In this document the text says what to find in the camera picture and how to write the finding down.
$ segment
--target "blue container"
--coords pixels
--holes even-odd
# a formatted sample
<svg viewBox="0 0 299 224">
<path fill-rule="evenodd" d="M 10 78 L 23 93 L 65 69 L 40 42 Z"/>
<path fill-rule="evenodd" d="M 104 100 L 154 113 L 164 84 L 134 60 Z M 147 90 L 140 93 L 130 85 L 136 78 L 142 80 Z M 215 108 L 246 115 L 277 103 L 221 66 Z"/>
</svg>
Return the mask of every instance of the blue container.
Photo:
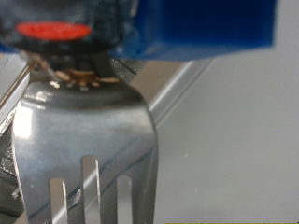
<svg viewBox="0 0 299 224">
<path fill-rule="evenodd" d="M 139 0 L 114 57 L 188 61 L 273 44 L 276 0 Z"/>
</svg>

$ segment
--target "metal fork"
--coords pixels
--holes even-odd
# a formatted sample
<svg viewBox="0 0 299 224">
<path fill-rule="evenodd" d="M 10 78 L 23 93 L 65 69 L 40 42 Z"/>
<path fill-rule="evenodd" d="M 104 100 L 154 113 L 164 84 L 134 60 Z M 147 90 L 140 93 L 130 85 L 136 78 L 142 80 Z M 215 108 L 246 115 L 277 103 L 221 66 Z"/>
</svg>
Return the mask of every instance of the metal fork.
<svg viewBox="0 0 299 224">
<path fill-rule="evenodd" d="M 117 224 L 121 175 L 131 179 L 133 224 L 153 223 L 157 137 L 146 103 L 127 84 L 83 91 L 64 82 L 33 83 L 19 102 L 12 143 L 29 224 L 93 223 L 92 210 L 101 224 Z M 50 190 L 57 178 L 64 181 L 60 205 Z M 91 195 L 96 203 L 87 208 Z"/>
</svg>

